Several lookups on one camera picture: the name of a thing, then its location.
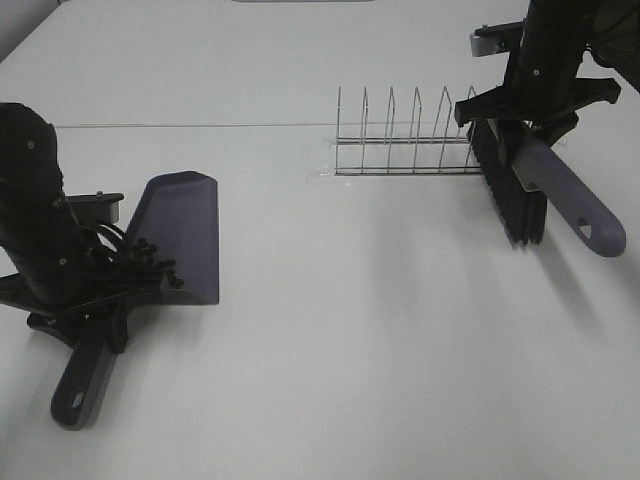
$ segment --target screw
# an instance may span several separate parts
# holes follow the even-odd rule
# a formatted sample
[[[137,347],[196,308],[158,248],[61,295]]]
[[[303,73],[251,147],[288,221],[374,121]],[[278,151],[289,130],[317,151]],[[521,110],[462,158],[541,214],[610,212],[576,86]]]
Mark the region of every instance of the screw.
[[[174,288],[180,288],[184,286],[184,280],[173,275],[169,277],[169,285],[171,285]]]
[[[60,210],[60,207],[62,206],[62,198],[60,197],[54,198],[53,201],[51,202],[51,206],[56,210]]]

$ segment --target hand brush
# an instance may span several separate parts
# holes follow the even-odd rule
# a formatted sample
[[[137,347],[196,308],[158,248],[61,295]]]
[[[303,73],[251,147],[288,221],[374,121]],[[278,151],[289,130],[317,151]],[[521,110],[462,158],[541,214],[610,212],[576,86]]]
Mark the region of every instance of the hand brush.
[[[476,56],[510,52],[502,86],[456,104],[513,242],[542,240],[547,198],[580,239],[618,256],[624,228],[551,150],[578,123],[576,110],[615,103],[613,79],[577,79],[599,0],[533,0],[522,23],[483,27],[471,37]]]

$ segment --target hanging hole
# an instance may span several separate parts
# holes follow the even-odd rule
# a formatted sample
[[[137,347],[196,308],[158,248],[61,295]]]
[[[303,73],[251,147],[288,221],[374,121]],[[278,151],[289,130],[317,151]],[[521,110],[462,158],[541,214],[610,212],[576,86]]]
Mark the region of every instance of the hanging hole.
[[[82,405],[82,400],[84,399],[84,392],[76,393],[76,396],[73,397],[73,402],[71,403],[71,408],[76,409],[80,405]]]
[[[591,238],[591,224],[589,222],[587,222],[584,218],[580,218],[578,220],[578,226],[580,227],[580,231],[585,237]]]

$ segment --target translucent purple dustpan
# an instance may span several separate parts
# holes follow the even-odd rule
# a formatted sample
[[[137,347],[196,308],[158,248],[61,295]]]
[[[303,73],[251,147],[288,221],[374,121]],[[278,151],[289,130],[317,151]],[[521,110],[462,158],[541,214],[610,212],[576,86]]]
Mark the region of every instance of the translucent purple dustpan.
[[[157,258],[176,261],[181,289],[168,289],[165,305],[220,301],[218,183],[197,172],[160,175],[145,187],[127,228],[129,238],[149,239]]]

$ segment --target gray brush handle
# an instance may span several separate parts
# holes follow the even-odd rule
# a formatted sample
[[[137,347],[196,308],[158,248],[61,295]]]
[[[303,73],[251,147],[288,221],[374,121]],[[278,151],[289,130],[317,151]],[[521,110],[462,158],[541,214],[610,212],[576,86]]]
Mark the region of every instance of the gray brush handle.
[[[622,255],[627,234],[617,217],[551,148],[527,137],[512,162],[526,190],[542,190],[584,244],[603,257]]]

